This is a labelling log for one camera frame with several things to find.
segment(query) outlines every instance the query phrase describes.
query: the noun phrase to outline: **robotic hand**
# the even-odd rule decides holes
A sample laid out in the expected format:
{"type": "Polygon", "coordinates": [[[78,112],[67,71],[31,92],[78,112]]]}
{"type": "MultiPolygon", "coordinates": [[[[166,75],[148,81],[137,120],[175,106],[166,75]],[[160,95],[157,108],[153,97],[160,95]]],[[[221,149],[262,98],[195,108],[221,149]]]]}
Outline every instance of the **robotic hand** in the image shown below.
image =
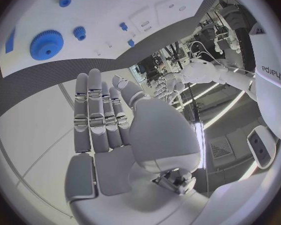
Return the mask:
{"type": "Polygon", "coordinates": [[[195,193],[196,178],[191,173],[200,163],[199,143],[190,124],[172,106],[118,75],[112,84],[108,89],[98,69],[77,77],[74,146],[79,155],[69,163],[65,196],[80,224],[127,224],[127,217],[117,211],[148,224],[142,220],[150,209],[156,212],[155,206],[168,214],[167,202],[160,201],[182,203],[185,198],[179,195],[195,193]],[[131,126],[118,91],[133,110],[131,126]],[[145,213],[144,204],[148,204],[145,213]]]}
{"type": "Polygon", "coordinates": [[[221,61],[223,65],[214,64],[202,59],[190,59],[190,63],[177,73],[168,73],[156,81],[155,97],[171,103],[175,97],[182,93],[186,83],[204,84],[216,82],[229,84],[245,91],[254,101],[256,98],[255,78],[229,71],[225,65],[227,60],[221,61]]]}

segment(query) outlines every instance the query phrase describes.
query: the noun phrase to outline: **blue plastic part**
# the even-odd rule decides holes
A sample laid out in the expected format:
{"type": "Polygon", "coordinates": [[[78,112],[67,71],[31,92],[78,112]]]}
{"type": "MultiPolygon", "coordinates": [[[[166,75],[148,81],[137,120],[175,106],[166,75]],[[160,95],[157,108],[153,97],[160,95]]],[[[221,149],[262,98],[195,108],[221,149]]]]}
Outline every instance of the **blue plastic part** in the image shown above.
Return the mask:
{"type": "Polygon", "coordinates": [[[47,60],[58,54],[63,46],[63,36],[58,31],[43,31],[32,40],[30,55],[35,60],[47,60]]]}
{"type": "Polygon", "coordinates": [[[128,26],[124,22],[122,22],[119,26],[122,28],[123,31],[127,31],[128,30],[128,26]]]}
{"type": "Polygon", "coordinates": [[[13,29],[7,42],[5,43],[5,53],[6,54],[14,50],[15,31],[16,31],[16,29],[13,29]]]}
{"type": "Polygon", "coordinates": [[[135,46],[135,43],[134,43],[134,41],[133,41],[132,39],[130,39],[130,40],[128,41],[128,44],[129,44],[129,46],[132,47],[132,48],[135,46]]]}
{"type": "Polygon", "coordinates": [[[87,37],[86,30],[83,26],[76,27],[73,31],[73,34],[79,41],[82,41],[87,37]]]}
{"type": "Polygon", "coordinates": [[[70,5],[72,0],[59,0],[59,6],[65,8],[70,5]]]}

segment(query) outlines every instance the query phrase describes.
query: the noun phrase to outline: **machine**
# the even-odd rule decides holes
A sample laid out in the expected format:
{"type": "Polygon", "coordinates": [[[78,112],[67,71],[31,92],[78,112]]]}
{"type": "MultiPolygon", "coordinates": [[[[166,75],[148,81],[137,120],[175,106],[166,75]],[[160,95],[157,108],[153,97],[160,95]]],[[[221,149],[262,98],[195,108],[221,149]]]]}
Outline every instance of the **machine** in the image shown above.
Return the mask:
{"type": "MultiPolygon", "coordinates": [[[[64,190],[77,223],[250,224],[277,193],[281,186],[281,146],[276,154],[276,140],[281,140],[281,25],[263,0],[242,0],[259,22],[249,33],[256,62],[254,76],[232,71],[229,61],[192,58],[180,72],[158,79],[156,97],[150,97],[119,75],[109,87],[97,68],[100,64],[110,70],[131,66],[150,54],[155,48],[152,41],[165,47],[154,36],[177,23],[188,26],[187,19],[196,18],[204,2],[18,0],[0,23],[0,71],[5,81],[33,67],[49,68],[56,78],[63,73],[61,61],[84,58],[95,67],[78,67],[72,73],[77,76],[77,71],[83,71],[76,77],[73,105],[77,155],[68,165],[64,190]],[[19,16],[15,16],[16,9],[22,11],[19,16]],[[137,49],[142,58],[134,53],[137,49]],[[202,159],[198,139],[169,103],[185,84],[212,81],[236,87],[258,103],[268,127],[256,127],[247,142],[257,166],[268,170],[220,186],[206,197],[194,189],[193,172],[202,159]],[[119,94],[133,111],[131,125],[119,94]]],[[[58,79],[62,83],[69,78],[58,79]]],[[[31,224],[54,224],[53,218],[32,207],[8,182],[2,172],[5,161],[10,166],[8,158],[0,145],[0,187],[10,205],[31,224]]],[[[21,178],[17,168],[10,167],[21,178]]]]}

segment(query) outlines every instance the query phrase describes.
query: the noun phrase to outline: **vent grille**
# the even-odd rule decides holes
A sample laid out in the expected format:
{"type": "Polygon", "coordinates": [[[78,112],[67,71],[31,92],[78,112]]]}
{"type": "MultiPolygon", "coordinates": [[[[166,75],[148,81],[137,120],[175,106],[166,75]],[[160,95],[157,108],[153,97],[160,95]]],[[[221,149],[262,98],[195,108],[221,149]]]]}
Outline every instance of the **vent grille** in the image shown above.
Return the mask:
{"type": "Polygon", "coordinates": [[[210,146],[214,159],[233,154],[230,143],[225,136],[214,139],[210,146]]]}

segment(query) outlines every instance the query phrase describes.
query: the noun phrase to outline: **logo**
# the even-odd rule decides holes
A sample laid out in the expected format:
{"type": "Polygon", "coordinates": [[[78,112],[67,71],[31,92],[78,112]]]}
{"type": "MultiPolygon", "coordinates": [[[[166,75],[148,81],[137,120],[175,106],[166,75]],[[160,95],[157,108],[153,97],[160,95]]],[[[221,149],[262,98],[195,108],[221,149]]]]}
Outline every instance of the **logo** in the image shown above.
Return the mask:
{"type": "Polygon", "coordinates": [[[269,67],[265,67],[265,66],[262,66],[262,71],[266,71],[268,74],[276,76],[277,78],[279,78],[279,80],[281,80],[281,72],[272,70],[269,67]]]}

